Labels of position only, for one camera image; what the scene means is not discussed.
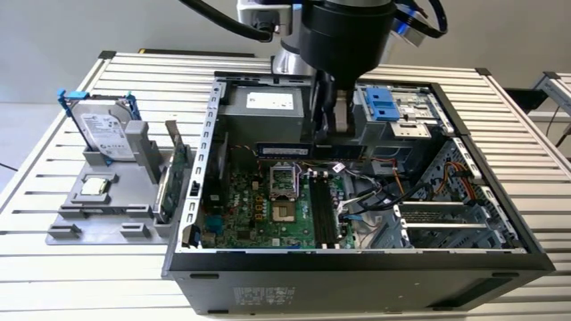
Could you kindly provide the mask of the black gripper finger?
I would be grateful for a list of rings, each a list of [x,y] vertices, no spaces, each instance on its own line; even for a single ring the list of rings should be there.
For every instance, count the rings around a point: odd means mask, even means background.
[[[336,88],[336,100],[334,106],[335,114],[335,141],[343,141],[351,136],[351,99],[352,91]]]
[[[314,141],[324,142],[335,130],[335,82],[326,72],[316,72],[312,84]]]

